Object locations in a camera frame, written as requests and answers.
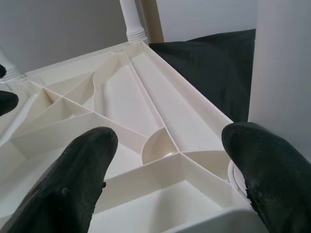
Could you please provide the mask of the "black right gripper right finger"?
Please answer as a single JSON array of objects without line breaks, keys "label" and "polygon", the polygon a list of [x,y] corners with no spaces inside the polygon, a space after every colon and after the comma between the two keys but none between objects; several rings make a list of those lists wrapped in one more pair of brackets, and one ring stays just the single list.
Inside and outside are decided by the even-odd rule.
[{"label": "black right gripper right finger", "polygon": [[222,130],[251,206],[271,233],[311,231],[311,164],[289,142],[253,122]]}]

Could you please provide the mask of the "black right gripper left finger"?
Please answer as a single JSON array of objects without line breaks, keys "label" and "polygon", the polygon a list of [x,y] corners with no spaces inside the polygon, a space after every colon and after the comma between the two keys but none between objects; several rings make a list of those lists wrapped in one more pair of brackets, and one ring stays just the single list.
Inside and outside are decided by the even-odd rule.
[{"label": "black right gripper left finger", "polygon": [[109,127],[75,138],[39,178],[2,233],[86,233],[118,147]]}]

